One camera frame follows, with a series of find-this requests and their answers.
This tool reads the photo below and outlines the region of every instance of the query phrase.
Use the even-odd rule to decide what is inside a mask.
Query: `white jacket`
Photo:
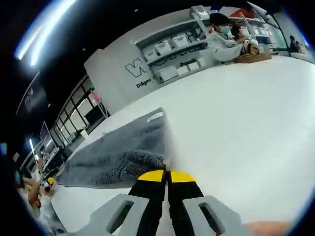
[[[216,31],[207,37],[207,41],[209,48],[200,51],[200,54],[209,66],[220,65],[224,61],[233,60],[240,55],[243,47],[230,36]]]

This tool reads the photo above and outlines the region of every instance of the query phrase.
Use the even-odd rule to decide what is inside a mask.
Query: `towel label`
[[[149,123],[150,121],[152,121],[153,119],[156,119],[156,118],[158,118],[158,117],[161,117],[162,115],[163,115],[163,112],[158,112],[158,113],[154,114],[153,116],[151,116],[151,117],[148,118],[148,123]]]

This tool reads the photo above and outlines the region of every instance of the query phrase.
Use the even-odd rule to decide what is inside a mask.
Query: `gray towel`
[[[79,150],[56,177],[70,187],[103,188],[165,169],[165,114],[162,108],[105,134]]]

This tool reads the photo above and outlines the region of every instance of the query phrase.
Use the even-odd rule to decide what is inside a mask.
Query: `hair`
[[[231,28],[231,34],[234,36],[235,40],[239,39],[238,33],[240,32],[241,27],[233,24],[232,28]]]
[[[212,13],[210,15],[210,24],[214,26],[221,26],[229,23],[229,18],[221,13]]]

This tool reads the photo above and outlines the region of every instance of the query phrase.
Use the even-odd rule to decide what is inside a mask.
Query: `glass wall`
[[[96,119],[99,117],[98,122],[105,119],[104,116],[97,116],[101,112],[98,111],[99,106],[93,97],[92,87],[92,82],[86,75],[71,93],[55,123],[54,130],[65,146],[72,142],[77,133],[83,129],[89,133],[89,130],[95,126],[95,118],[89,120],[86,117],[89,112],[96,110]]]

